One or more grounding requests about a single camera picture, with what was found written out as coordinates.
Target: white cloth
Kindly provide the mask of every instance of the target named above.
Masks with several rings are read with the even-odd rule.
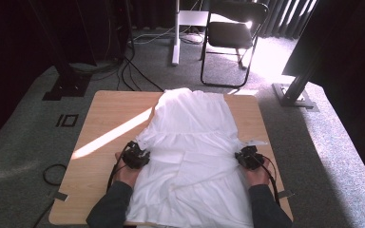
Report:
[[[136,137],[150,162],[126,219],[174,227],[253,227],[247,184],[234,153],[242,149],[222,94],[167,90]]]

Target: folding chair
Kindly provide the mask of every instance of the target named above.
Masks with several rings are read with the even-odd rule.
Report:
[[[201,60],[201,82],[207,86],[223,86],[238,88],[246,84],[250,72],[251,62],[256,50],[259,31],[268,16],[268,7],[262,3],[253,2],[233,2],[223,1],[211,6],[204,35],[202,46]],[[216,15],[227,18],[228,21],[215,21]],[[246,70],[244,82],[239,85],[207,83],[203,79],[203,70],[206,53],[228,54],[221,52],[206,51],[206,45],[209,43],[212,47],[217,48],[234,48],[240,57],[239,64],[242,66],[242,57],[249,50],[251,56]],[[245,49],[245,53],[240,56],[239,49]]]

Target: cable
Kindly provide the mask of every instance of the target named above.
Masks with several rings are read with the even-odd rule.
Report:
[[[120,62],[115,60],[115,61],[108,61],[108,64],[105,66],[97,66],[94,68],[89,68],[89,69],[82,69],[82,68],[78,68],[75,66],[70,66],[72,67],[72,69],[78,73],[78,74],[96,74],[96,73],[107,73],[107,72],[111,72],[113,71],[115,68],[117,68],[120,65]]]
[[[121,82],[121,78],[120,78],[120,70],[117,71],[117,78],[118,78],[118,81],[117,81],[117,86],[116,86],[116,90],[119,90],[120,88],[120,82]]]
[[[63,164],[60,164],[60,163],[56,163],[56,164],[52,164],[50,165],[49,167],[47,167],[44,171],[43,171],[43,179],[44,179],[44,182],[46,182],[47,184],[49,185],[52,185],[52,186],[59,186],[61,185],[61,182],[52,182],[50,180],[48,180],[47,178],[47,172],[51,169],[51,168],[54,168],[54,167],[63,167],[65,170],[67,170],[67,167]],[[52,200],[52,202],[49,204],[48,207],[46,207],[46,209],[44,210],[44,212],[40,215],[40,217],[36,220],[36,222],[34,223],[33,225],[33,228],[37,227],[38,223],[40,223],[41,219],[43,218],[43,216],[47,213],[47,211],[49,210],[49,208],[52,207],[52,205],[54,204],[55,202],[55,199]]]
[[[108,73],[106,76],[104,76],[104,77],[102,77],[102,78],[91,79],[90,81],[91,81],[91,82],[102,81],[103,79],[109,78],[109,77],[111,77],[112,75],[114,75],[114,74],[115,74],[115,72],[116,72],[116,71],[114,70],[113,72]]]
[[[200,0],[197,0],[195,3],[194,3],[194,5],[191,7],[191,9],[190,9],[190,11],[192,11],[194,8],[195,8],[195,6],[197,6],[197,4],[198,4],[198,2],[199,2]],[[199,10],[201,10],[202,9],[202,3],[203,3],[203,0],[201,0],[201,3],[200,3],[200,6],[199,6]],[[164,37],[164,36],[166,36],[167,35],[167,33],[170,31],[170,30],[172,30],[172,29],[174,29],[175,27],[173,27],[173,28],[170,28],[168,31],[166,31],[166,32],[164,32],[164,33],[162,33],[162,34],[142,34],[142,35],[140,35],[140,36],[138,36],[138,37],[136,37],[136,38],[134,38],[133,40],[138,40],[138,39],[140,39],[140,38],[142,38],[142,37],[145,37],[145,36],[155,36],[153,39],[151,39],[151,40],[149,40],[149,41],[147,41],[147,42],[143,42],[143,43],[135,43],[135,44],[137,44],[137,45],[145,45],[145,44],[149,44],[150,42],[152,42],[152,41],[154,41],[154,40],[156,40],[156,39],[159,39],[159,38],[161,38],[161,37]],[[184,31],[182,31],[182,32],[180,32],[179,34],[184,34],[186,31],[188,31],[189,29],[191,28],[191,26],[189,26],[186,30],[184,30]],[[201,44],[202,43],[202,41],[201,42],[199,42],[199,43],[196,43],[196,42],[192,42],[192,41],[189,41],[189,40],[186,40],[186,42],[188,43],[188,44]]]
[[[180,38],[184,43],[186,44],[190,44],[190,45],[200,45],[203,43],[203,37],[197,33],[189,33],[187,35],[197,35],[199,37],[201,37],[201,40],[200,41],[192,41],[192,40],[188,40],[188,39],[185,39],[185,38]]]
[[[135,83],[135,80],[133,80],[131,66],[128,65],[128,68],[129,68],[129,78],[131,79],[133,85],[136,86],[139,89],[139,91],[142,91],[141,88]]]
[[[136,70],[138,70],[138,72],[145,78],[147,79],[148,82],[150,82],[152,85],[154,85],[155,87],[157,87],[161,92],[164,92],[164,89],[162,89],[161,87],[159,87],[157,84],[153,83],[150,79],[148,79],[146,76],[144,76],[144,74],[128,59],[125,57],[125,59],[128,61],[129,64],[131,64]]]
[[[55,200],[53,200],[49,206],[44,210],[43,214],[40,215],[40,217],[37,219],[37,221],[34,223],[34,225],[32,226],[33,228],[37,227],[38,223],[40,223],[41,219],[43,218],[43,216],[47,213],[47,211],[49,210],[49,208],[52,207],[52,205],[54,204]]]
[[[121,160],[121,158],[122,158],[122,157],[123,157],[123,155],[124,155],[124,152],[125,152],[125,150],[123,150],[123,152],[121,152],[120,157],[117,159],[117,162],[115,162],[114,167],[112,168],[111,174],[109,175],[109,178],[108,178],[108,183],[107,183],[107,189],[106,189],[106,192],[108,192],[108,189],[111,187],[111,184],[112,184],[112,180],[113,180],[114,175],[115,175],[118,171],[120,171],[122,168],[124,168],[124,167],[125,167],[125,165],[124,165],[123,167],[121,167],[121,168],[117,169],[118,164],[120,163],[120,160]]]
[[[125,76],[124,76],[124,72],[125,72],[125,69],[126,69],[126,67],[129,65],[129,63],[130,62],[128,62],[128,63],[126,63],[125,65],[124,65],[124,68],[123,68],[123,70],[122,70],[122,72],[121,72],[121,76],[120,76],[120,74],[118,74],[118,78],[120,79],[120,80],[123,80],[123,82],[124,82],[124,84],[130,89],[130,90],[132,90],[132,91],[135,91],[135,89],[133,89],[127,82],[126,82],[126,80],[125,80]]]
[[[108,45],[107,45],[107,49],[106,49],[106,55],[105,58],[109,52],[109,48],[111,47],[111,19],[110,19],[110,15],[109,15],[109,7],[108,7],[109,2],[105,1],[105,5],[106,5],[106,13],[107,13],[107,17],[108,17]]]
[[[253,159],[255,160],[255,161],[257,161],[259,164],[260,164],[260,166],[266,171],[266,173],[268,174],[268,176],[269,176],[269,180],[271,181],[271,183],[272,183],[272,187],[273,187],[273,189],[274,189],[274,199],[275,199],[275,203],[278,205],[278,206],[280,206],[280,201],[279,201],[279,194],[278,194],[278,188],[277,188],[277,182],[275,181],[275,179],[274,179],[274,177],[272,177],[272,175],[271,175],[271,172],[263,165],[263,163],[261,163],[261,162],[259,162],[258,161],[258,159],[256,159],[256,157],[253,155],[253,154],[250,154],[252,157],[253,157]],[[265,157],[265,156],[263,156],[262,155],[262,157],[263,158],[265,158],[265,159],[267,159],[270,163],[272,163],[271,162],[271,160],[268,158],[268,157]],[[272,166],[274,167],[274,170],[275,170],[275,177],[277,176],[277,169],[275,168],[275,166],[274,166],[274,164],[272,163]]]

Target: hand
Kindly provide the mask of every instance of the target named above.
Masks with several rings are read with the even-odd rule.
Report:
[[[121,156],[121,152],[115,153],[115,159],[118,160]],[[125,165],[123,159],[120,159],[117,167],[118,172],[114,175],[112,181],[122,181],[132,188],[135,186],[136,179],[138,178],[139,173],[142,169],[131,169],[127,165]]]
[[[268,168],[269,161],[265,160],[263,166]],[[250,187],[258,184],[269,184],[269,175],[261,166],[255,170],[248,170],[244,168],[245,177],[247,178]]]

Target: wooden table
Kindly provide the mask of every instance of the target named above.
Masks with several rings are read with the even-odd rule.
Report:
[[[115,152],[134,140],[148,126],[161,92],[98,91],[87,113],[75,150],[64,175],[59,192],[65,201],[56,199],[49,221],[56,225],[86,224],[86,217],[105,194]],[[274,153],[259,111],[257,99],[248,95],[224,95],[243,142],[268,142],[258,146],[278,169]],[[278,190],[283,184],[277,170]],[[283,210],[292,218],[287,199],[280,200]]]

